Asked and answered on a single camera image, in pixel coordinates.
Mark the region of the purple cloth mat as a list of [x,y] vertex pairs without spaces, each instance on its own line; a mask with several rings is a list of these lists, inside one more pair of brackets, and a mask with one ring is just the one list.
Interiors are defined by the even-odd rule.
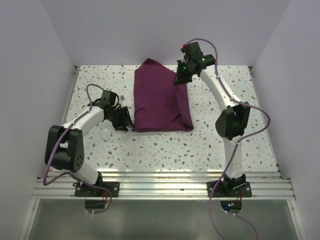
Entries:
[[134,71],[134,131],[191,132],[188,89],[174,85],[176,73],[153,59]]

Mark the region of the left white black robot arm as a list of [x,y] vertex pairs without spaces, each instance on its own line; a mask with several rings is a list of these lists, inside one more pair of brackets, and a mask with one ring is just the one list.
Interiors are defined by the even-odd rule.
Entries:
[[128,132],[134,128],[129,109],[122,106],[120,97],[112,91],[104,90],[100,98],[91,101],[86,110],[64,125],[53,125],[48,131],[44,162],[46,170],[43,184],[47,181],[49,169],[63,171],[60,176],[71,175],[86,183],[86,190],[92,196],[103,193],[104,184],[100,173],[85,162],[84,137],[98,124],[109,121],[115,131]]

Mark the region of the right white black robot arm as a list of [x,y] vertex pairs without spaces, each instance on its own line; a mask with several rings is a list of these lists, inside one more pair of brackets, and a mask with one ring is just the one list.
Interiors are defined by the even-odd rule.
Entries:
[[236,197],[246,188],[247,183],[242,147],[238,140],[247,128],[250,108],[239,103],[240,99],[217,72],[209,73],[207,68],[215,65],[216,59],[211,54],[203,54],[198,42],[184,44],[181,52],[183,58],[177,62],[173,83],[187,84],[197,75],[206,84],[220,109],[215,129],[223,140],[225,169],[220,180],[207,183],[208,195],[214,198]]

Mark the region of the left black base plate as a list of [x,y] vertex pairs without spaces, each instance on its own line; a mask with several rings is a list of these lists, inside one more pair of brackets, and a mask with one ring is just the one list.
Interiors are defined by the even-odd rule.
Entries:
[[119,196],[120,183],[118,181],[103,182],[98,188],[76,182],[72,184],[75,187],[75,197],[93,198],[93,197],[115,197]]

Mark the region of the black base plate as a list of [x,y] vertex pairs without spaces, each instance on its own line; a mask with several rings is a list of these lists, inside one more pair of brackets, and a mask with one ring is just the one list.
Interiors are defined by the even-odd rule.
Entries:
[[244,185],[237,188],[229,188],[220,181],[213,193],[212,190],[217,181],[209,181],[206,183],[208,197],[212,196],[213,198],[251,198],[253,196],[251,185],[247,181]]
[[115,197],[119,196],[120,183],[118,181],[103,182],[98,188],[76,182],[72,184],[75,187],[75,197],[93,198],[93,197]]

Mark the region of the aluminium rail frame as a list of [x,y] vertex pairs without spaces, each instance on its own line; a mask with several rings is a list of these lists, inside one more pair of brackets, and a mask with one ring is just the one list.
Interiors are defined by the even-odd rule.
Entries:
[[[86,162],[104,180],[119,182],[121,200],[189,200],[209,203],[207,182],[217,180],[228,160],[223,140],[215,130],[218,103],[198,77],[188,84],[189,108],[194,125],[190,132],[120,133],[101,123],[85,137]],[[249,218],[248,228],[260,240],[298,240],[295,229],[295,195],[282,178],[267,120],[253,109],[246,138],[237,153],[250,183],[252,197],[242,198],[241,215],[253,204],[266,201]]]

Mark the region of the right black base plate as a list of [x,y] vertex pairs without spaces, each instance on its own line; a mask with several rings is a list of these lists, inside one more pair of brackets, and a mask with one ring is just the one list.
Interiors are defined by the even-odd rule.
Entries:
[[237,188],[229,188],[220,181],[213,193],[212,190],[217,181],[209,181],[206,183],[208,197],[212,196],[213,198],[251,198],[253,196],[251,185],[247,181],[244,185]]

